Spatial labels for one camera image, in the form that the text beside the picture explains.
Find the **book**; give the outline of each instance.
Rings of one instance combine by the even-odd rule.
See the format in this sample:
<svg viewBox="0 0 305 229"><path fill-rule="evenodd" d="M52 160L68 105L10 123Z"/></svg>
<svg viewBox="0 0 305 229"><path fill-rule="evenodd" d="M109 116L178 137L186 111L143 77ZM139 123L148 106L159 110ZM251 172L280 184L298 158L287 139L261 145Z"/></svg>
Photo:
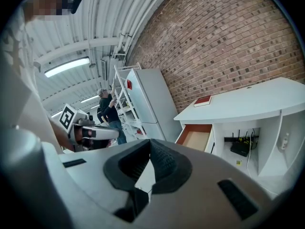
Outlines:
<svg viewBox="0 0 305 229"><path fill-rule="evenodd" d="M197 101L194 103L194 107L199 107L199 106L203 106L203 105L208 105L210 104L212 99L211 95L205 96L205 97L201 97L198 98Z"/></svg>

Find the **white refrigerator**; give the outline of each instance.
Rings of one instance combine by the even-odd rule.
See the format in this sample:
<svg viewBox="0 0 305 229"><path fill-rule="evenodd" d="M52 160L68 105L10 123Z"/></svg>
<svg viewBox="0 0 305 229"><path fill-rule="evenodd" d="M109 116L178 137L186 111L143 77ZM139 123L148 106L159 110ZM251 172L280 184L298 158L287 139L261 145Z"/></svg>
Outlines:
<svg viewBox="0 0 305 229"><path fill-rule="evenodd" d="M125 87L148 138L175 142L182 127L159 69L131 70Z"/></svg>

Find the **white ceiling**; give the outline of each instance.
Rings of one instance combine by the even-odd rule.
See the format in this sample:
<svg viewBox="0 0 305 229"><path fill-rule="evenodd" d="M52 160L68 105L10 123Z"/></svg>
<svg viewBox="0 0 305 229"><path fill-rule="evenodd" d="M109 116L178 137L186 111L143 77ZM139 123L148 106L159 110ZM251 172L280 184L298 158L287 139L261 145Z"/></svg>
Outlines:
<svg viewBox="0 0 305 229"><path fill-rule="evenodd" d="M83 104L80 101L96 95L98 88L109 86L105 81L109 69L114 64L122 64L111 55L119 44L121 29L133 1L82 0L74 15L27 25L33 43L34 65L40 66L40 72L36 72L37 87L43 105L51 115L62 110L66 103L84 111L98 104L97 98ZM97 66L76 67L51 78L44 75L48 69L85 56ZM106 76L102 73L101 59L106 61Z"/></svg>

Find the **open drawer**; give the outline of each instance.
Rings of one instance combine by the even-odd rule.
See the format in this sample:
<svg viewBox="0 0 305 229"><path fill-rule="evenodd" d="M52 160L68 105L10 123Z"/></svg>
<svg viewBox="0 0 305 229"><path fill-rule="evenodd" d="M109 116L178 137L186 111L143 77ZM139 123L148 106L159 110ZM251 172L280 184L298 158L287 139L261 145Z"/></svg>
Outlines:
<svg viewBox="0 0 305 229"><path fill-rule="evenodd" d="M212 125L185 125L180 133L177 144L212 153L214 134Z"/></svg>

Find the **fluorescent light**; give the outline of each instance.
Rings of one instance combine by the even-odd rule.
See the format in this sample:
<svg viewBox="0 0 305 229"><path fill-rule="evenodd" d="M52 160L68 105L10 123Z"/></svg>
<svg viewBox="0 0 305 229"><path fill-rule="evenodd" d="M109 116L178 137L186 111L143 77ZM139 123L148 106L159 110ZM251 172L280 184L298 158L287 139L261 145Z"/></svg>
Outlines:
<svg viewBox="0 0 305 229"><path fill-rule="evenodd" d="M60 115L61 113L62 113L62 111L58 112L57 114L52 115L51 117L54 118L54 117Z"/></svg>
<svg viewBox="0 0 305 229"><path fill-rule="evenodd" d="M49 78L60 72L72 69L77 66L82 66L82 65L88 64L88 63L90 63L89 57L81 58L81 59L73 60L73 61L61 64L59 66L56 66L53 69L47 70L44 74L46 75L46 77Z"/></svg>
<svg viewBox="0 0 305 229"><path fill-rule="evenodd" d="M90 100L92 100L92 99L94 99L94 98L97 98L97 97L99 97L99 96L97 95L97 96L94 96L94 97L90 97L90 98L88 98L88 99L82 100L81 103L84 103L84 102L86 102L86 101L90 101Z"/></svg>
<svg viewBox="0 0 305 229"><path fill-rule="evenodd" d="M97 107L100 107L100 105L96 105L96 106L92 107L91 109L95 109L95 108L97 108Z"/></svg>

